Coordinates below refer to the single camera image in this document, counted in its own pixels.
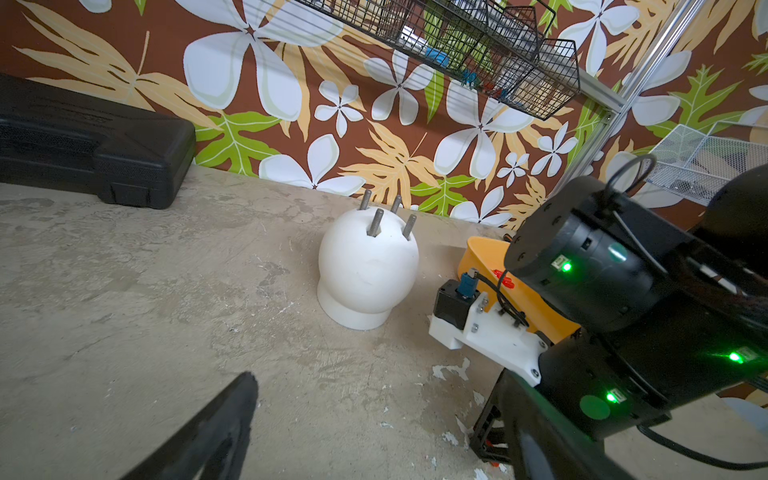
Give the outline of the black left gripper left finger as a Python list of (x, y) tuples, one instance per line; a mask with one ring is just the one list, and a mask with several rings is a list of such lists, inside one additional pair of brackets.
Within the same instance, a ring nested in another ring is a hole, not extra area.
[(126, 479), (238, 479), (250, 443), (258, 382), (239, 374)]

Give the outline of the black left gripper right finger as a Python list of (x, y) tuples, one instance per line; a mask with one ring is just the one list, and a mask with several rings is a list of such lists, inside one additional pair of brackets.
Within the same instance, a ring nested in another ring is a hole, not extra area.
[(503, 370), (492, 398), (491, 444), (517, 479), (629, 479), (611, 460), (538, 391)]

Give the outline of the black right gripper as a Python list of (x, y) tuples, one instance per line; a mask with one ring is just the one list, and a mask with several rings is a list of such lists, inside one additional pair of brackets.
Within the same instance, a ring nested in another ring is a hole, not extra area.
[(471, 449), (509, 462), (523, 424), (554, 426), (601, 443), (632, 427), (665, 423), (672, 411), (668, 335), (574, 335), (518, 373), (503, 369), (474, 426)]

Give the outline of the white dome screw fixture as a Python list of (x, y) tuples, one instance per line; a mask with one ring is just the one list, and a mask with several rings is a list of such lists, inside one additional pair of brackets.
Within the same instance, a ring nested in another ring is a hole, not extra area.
[(382, 326), (413, 288), (419, 264), (415, 234), (402, 236), (406, 220), (384, 210), (381, 233), (367, 229), (377, 208), (358, 208), (339, 216), (319, 249), (317, 298), (337, 324), (358, 331)]

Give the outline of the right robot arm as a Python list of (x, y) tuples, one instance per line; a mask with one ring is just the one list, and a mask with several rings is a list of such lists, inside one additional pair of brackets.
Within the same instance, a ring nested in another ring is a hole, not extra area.
[(765, 167), (722, 187), (692, 232), (613, 181), (577, 178), (517, 230), (504, 267), (577, 330), (539, 356), (534, 387), (501, 373), (470, 440), (481, 460), (520, 479), (616, 479), (602, 443), (636, 428), (731, 468), (655, 426), (767, 370)]

